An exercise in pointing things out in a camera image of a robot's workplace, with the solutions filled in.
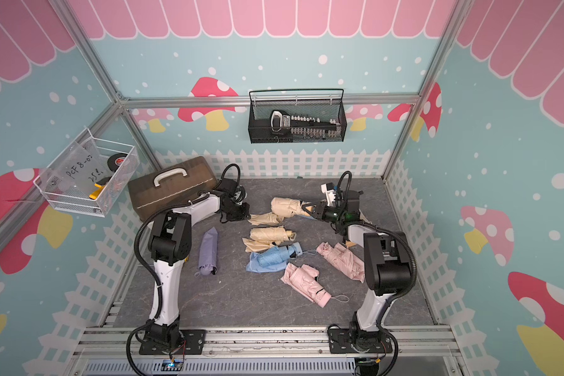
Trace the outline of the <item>beige sleeved umbrella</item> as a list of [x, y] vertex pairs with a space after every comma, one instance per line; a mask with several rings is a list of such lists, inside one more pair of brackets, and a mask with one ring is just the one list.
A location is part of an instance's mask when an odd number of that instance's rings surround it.
[[254, 226], [276, 226], [294, 216], [310, 218], [310, 214], [302, 208], [303, 204], [301, 200], [274, 197], [269, 213], [250, 215], [248, 221]]

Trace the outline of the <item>pink umbrella sleeve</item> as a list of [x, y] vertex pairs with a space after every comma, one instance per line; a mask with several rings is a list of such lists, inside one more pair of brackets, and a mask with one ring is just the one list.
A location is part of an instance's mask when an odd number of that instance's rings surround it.
[[329, 243], [324, 242], [316, 248], [316, 252], [350, 280], [357, 280], [360, 283], [365, 281], [363, 260], [343, 244], [337, 243], [331, 246]]

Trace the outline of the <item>purple sleeved umbrella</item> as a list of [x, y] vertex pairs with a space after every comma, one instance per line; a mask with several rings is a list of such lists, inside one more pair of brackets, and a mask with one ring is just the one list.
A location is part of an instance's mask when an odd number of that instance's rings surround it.
[[215, 227], [211, 228], [204, 234], [199, 249], [199, 260], [196, 276], [208, 276], [209, 274], [217, 274], [218, 240], [219, 233]]

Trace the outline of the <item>light blue sleeved umbrella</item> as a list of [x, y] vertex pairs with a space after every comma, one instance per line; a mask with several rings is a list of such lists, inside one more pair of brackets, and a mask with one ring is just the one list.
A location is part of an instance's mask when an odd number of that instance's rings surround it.
[[315, 249], [304, 251], [299, 242], [285, 246], [273, 246], [264, 252], [252, 253], [246, 271], [257, 274], [275, 273], [284, 270], [292, 259], [315, 254]]

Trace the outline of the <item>pink sleeved umbrella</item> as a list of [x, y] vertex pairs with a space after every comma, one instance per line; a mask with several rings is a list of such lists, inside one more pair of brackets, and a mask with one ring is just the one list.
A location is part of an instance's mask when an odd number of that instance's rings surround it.
[[349, 302], [349, 297], [346, 295], [332, 296], [318, 282], [319, 275], [320, 272], [312, 266], [296, 266], [288, 263], [280, 280], [321, 308], [324, 308], [331, 300]]

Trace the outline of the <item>beige umbrella sleeve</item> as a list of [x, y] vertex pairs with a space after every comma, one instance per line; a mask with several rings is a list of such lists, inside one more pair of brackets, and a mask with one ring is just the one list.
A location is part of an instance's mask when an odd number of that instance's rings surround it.
[[363, 222], [372, 224], [372, 222], [365, 216], [365, 214], [363, 214], [363, 212], [361, 210], [360, 210], [360, 220], [362, 220]]

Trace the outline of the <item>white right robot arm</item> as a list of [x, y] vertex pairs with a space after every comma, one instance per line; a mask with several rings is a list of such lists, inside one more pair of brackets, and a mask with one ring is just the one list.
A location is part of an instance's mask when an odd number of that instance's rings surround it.
[[351, 189], [352, 172], [338, 183], [322, 186], [319, 203], [305, 203], [302, 210], [327, 222], [337, 235], [363, 249], [364, 282], [368, 293], [354, 313], [349, 328], [332, 327], [331, 351], [337, 353], [390, 353], [397, 349], [382, 319], [394, 301], [406, 295], [417, 280], [416, 258], [403, 232], [391, 231], [360, 217], [361, 191]]

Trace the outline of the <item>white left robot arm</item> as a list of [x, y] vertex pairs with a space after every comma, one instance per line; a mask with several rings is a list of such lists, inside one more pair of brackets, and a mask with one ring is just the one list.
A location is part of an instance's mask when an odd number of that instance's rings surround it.
[[222, 177], [216, 187], [200, 189], [195, 199], [178, 200], [158, 209], [144, 221], [136, 235], [134, 252], [155, 281], [150, 319], [136, 330], [143, 332], [140, 353], [175, 354], [189, 342], [180, 329], [178, 304], [183, 263], [192, 248], [192, 225], [216, 213], [221, 222], [249, 218], [240, 180]]

